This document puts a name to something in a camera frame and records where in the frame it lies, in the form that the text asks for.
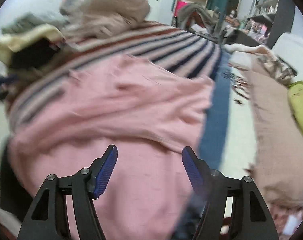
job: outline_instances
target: gray towel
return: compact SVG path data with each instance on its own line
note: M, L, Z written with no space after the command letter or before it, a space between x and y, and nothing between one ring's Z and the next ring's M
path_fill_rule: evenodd
M35 16L32 13L27 13L24 14L23 16L17 18L14 20L14 22L3 26L1 28L1 33L2 34L20 34L24 33L27 31L32 30L38 25L42 24L50 24L58 29L61 29L65 23L66 20L63 19L62 17L60 18L55 18L55 16L51 17L49 15L40 15L40 16Z
M178 12L177 26L179 28L181 28L181 24L189 18L193 11L197 11L203 21L209 25L214 25L218 22L218 19L212 18L201 5L197 3L189 3L182 7Z

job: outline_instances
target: pink blanket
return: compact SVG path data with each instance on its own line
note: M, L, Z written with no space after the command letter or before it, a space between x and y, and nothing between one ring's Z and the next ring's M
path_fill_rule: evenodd
M70 76L64 95L13 137L15 174L35 195L48 174L73 175L115 144L114 172L94 201L106 238L166 239L192 191L181 151L197 149L213 81L126 55ZM68 216L78 238L71 201Z

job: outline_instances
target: metal screw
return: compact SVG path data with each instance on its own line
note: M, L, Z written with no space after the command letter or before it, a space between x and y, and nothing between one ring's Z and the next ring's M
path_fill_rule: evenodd
M86 175L89 173L89 169L88 168L83 168L81 171L80 171L81 174L83 175Z
M251 177L245 176L244 181L251 183L253 181L253 179Z
M213 176L218 176L219 175L219 171L218 170L211 170L210 173Z
M54 180L55 177L56 177L55 174L50 174L50 175L48 175L47 179L48 179L48 180Z

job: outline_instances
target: blue rug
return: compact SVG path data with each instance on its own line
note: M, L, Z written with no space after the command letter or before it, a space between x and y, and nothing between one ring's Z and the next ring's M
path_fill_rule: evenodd
M224 149L229 114L229 95L231 80L228 78L230 54L222 52L219 71L215 79L213 105L207 110L207 118L199 143L200 158L207 162L211 169L218 169Z

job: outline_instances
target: striped blanket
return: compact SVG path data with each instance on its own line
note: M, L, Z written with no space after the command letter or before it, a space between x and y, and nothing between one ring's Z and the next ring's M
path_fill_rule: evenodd
M16 99L9 113L12 132L61 95L61 84L71 71L84 70L106 57L119 53L146 57L177 76L208 76L214 80L222 56L219 45L155 22L145 22L135 30L109 39L81 41L74 47L78 52L67 63L31 85Z

